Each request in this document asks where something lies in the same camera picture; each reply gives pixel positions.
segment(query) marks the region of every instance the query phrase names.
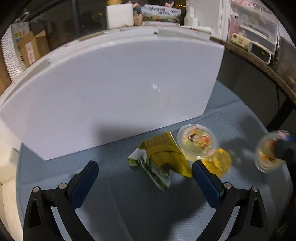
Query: white foam block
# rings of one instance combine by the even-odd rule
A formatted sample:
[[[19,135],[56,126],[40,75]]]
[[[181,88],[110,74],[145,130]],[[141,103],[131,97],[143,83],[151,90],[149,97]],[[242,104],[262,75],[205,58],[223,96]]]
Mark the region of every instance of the white foam block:
[[[15,241],[22,241],[22,226],[17,210],[15,178],[3,185],[2,197],[9,233]]]
[[[2,223],[4,224],[5,228],[9,231],[6,216],[4,212],[4,206],[3,206],[3,197],[2,197],[2,185],[0,184],[0,219]]]
[[[106,19],[108,29],[133,26],[133,5],[125,3],[107,6]]]
[[[0,153],[6,151],[7,148],[15,148],[20,150],[21,141],[8,129],[5,123],[0,119]]]
[[[202,115],[223,53],[156,35],[73,49],[20,86],[0,117],[44,160],[142,134]]]
[[[0,183],[4,184],[16,177],[18,152],[13,148],[7,148],[0,152]]]

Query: white foam board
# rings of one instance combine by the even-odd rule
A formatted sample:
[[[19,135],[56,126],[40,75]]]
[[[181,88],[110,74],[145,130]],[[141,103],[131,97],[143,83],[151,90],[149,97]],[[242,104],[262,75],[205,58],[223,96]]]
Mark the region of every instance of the white foam board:
[[[22,226],[18,215],[15,194],[15,178],[3,185],[2,196],[9,233],[15,241],[22,241]]]
[[[16,177],[18,152],[13,148],[0,151],[0,183]]]
[[[8,224],[6,221],[4,206],[3,206],[2,184],[0,184],[0,219],[1,219],[4,227],[9,231]]]
[[[7,148],[20,150],[21,141],[8,129],[5,123],[0,119],[0,156],[6,152]]]
[[[0,117],[44,160],[141,134],[202,115],[223,52],[210,41],[157,35],[56,52]]]

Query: crumpled snack wrapper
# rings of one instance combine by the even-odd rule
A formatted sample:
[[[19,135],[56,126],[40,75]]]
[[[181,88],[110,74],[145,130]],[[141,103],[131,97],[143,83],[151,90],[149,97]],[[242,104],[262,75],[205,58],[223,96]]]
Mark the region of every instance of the crumpled snack wrapper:
[[[188,161],[169,131],[145,140],[128,158],[130,166],[139,163],[161,190],[170,187],[171,171],[192,177]]]

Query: clear plastic cup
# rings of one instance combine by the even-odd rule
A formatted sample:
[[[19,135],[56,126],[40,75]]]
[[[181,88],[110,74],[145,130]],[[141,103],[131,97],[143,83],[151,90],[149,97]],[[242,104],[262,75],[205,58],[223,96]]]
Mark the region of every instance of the clear plastic cup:
[[[183,126],[177,135],[178,145],[188,161],[204,160],[217,149],[217,139],[212,131],[202,125]]]
[[[273,147],[277,140],[287,140],[290,134],[287,131],[273,131],[265,135],[258,143],[254,162],[256,167],[262,172],[273,172],[285,161],[274,156]]]

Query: blue tablecloth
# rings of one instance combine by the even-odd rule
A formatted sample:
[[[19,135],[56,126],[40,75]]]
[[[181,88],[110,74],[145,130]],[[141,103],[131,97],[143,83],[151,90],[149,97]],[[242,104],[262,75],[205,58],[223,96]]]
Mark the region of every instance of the blue tablecloth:
[[[170,189],[162,192],[141,167],[127,163],[128,156],[145,139],[163,131],[171,131],[176,137],[180,127],[190,123],[211,129],[219,147],[231,154],[232,166],[222,182],[230,182],[236,188],[255,185],[260,189],[271,235],[292,194],[287,166],[284,164],[271,174],[256,168],[253,153],[267,131],[242,100],[218,81],[204,114],[188,121],[49,161],[22,145],[16,183],[21,223],[33,187],[56,188],[80,172],[89,160],[95,160],[99,176],[82,207],[76,210],[95,240],[196,240],[215,212],[196,182],[174,173]],[[112,131],[129,130],[112,129],[107,133]],[[56,208],[53,212],[64,239],[71,240]],[[227,238],[237,212],[238,207],[220,240]]]

